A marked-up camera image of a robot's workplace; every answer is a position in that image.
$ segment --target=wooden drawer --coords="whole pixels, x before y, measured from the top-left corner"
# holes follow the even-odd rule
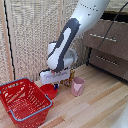
[[[112,74],[128,80],[128,61],[98,51],[89,61]]]
[[[84,44],[97,49],[111,22],[100,20],[95,27],[85,32]],[[115,22],[99,50],[128,60],[128,24]]]

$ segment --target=floor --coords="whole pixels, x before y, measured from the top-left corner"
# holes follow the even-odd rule
[[[110,128],[117,120],[128,102],[128,84],[86,65],[75,69],[75,76],[85,79],[83,94],[74,97],[70,87],[60,85],[39,128]],[[15,128],[1,102],[0,128]]]

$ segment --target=red basket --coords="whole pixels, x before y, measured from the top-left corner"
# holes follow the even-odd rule
[[[44,123],[53,103],[30,79],[0,85],[0,99],[18,128],[37,128]]]

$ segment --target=small pink box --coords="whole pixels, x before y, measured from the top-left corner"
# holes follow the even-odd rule
[[[83,93],[84,90],[84,83],[85,80],[80,77],[74,77],[72,79],[72,85],[71,85],[71,93],[74,96],[80,96]]]

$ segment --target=drawer handle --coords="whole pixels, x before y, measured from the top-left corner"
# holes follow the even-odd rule
[[[90,36],[98,37],[98,38],[101,38],[101,39],[103,39],[103,38],[104,38],[104,37],[102,37],[102,36],[97,36],[96,34],[95,34],[95,35],[90,34]],[[113,38],[113,39],[105,38],[105,39],[106,39],[106,40],[109,40],[109,41],[117,42],[117,40],[116,40],[115,38]]]
[[[107,61],[107,62],[109,62],[109,63],[111,63],[111,64],[114,64],[114,65],[116,65],[116,66],[120,66],[118,63],[113,62],[113,61],[110,61],[110,60],[108,60],[108,59],[105,59],[105,58],[103,58],[103,57],[101,57],[101,56],[96,56],[96,57],[99,58],[99,59],[105,60],[105,61]]]

